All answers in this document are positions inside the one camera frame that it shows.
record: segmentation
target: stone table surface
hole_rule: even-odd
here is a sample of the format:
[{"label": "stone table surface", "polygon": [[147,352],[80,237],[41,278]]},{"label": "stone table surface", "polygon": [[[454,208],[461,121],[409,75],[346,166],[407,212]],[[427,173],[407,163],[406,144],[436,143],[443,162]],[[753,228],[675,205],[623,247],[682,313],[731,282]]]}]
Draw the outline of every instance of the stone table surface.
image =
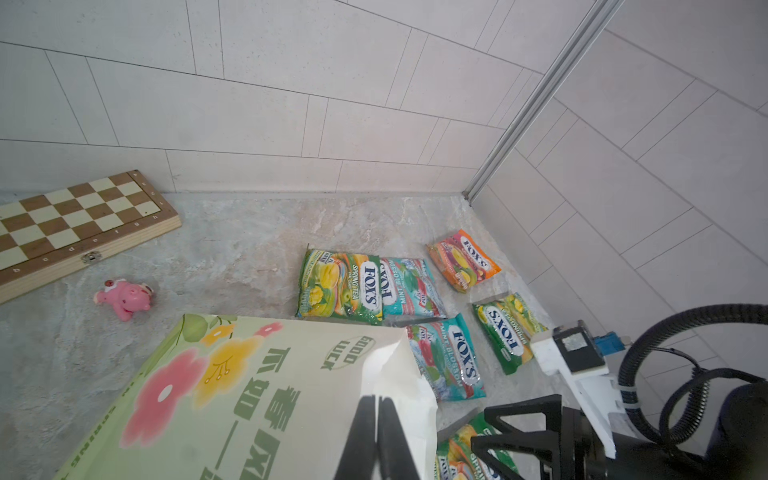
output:
[{"label": "stone table surface", "polygon": [[[0,200],[19,198],[1,195]],[[461,197],[294,197],[168,194],[183,226],[0,305],[0,465],[7,479],[53,478],[144,360],[185,312],[292,319],[307,244],[388,257],[429,258],[425,244],[463,228],[502,273],[457,293],[428,260],[451,316],[472,335],[487,397],[439,406],[438,429],[473,409],[561,393],[562,378],[536,362],[505,376],[470,302],[522,292],[548,322],[521,277]],[[145,282],[153,307],[130,322],[91,298],[107,279]],[[540,419],[520,419],[523,429]],[[516,456],[526,478],[532,457]]]}]

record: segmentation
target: white wall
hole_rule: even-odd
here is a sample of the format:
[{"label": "white wall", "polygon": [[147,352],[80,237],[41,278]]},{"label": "white wall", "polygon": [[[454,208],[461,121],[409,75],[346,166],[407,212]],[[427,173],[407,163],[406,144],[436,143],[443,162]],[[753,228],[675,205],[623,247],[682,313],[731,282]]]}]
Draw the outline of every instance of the white wall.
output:
[{"label": "white wall", "polygon": [[[482,191],[478,215],[553,319],[636,339],[692,307],[768,303],[765,25],[760,0],[627,0]],[[764,326],[670,343],[768,376]],[[690,367],[654,353],[641,374],[655,420]],[[707,446],[737,384],[713,383],[686,447]]]},{"label": "white wall", "polygon": [[464,190],[591,0],[0,5],[0,190]]}]

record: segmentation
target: pink toy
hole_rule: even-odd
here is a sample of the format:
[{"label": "pink toy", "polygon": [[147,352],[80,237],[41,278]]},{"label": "pink toy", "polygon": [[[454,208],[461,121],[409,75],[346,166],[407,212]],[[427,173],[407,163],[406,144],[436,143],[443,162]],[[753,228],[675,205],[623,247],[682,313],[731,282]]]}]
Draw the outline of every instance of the pink toy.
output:
[{"label": "pink toy", "polygon": [[152,289],[143,283],[137,285],[121,278],[107,280],[104,285],[104,291],[94,295],[94,303],[111,303],[120,320],[127,322],[134,312],[150,309]]}]

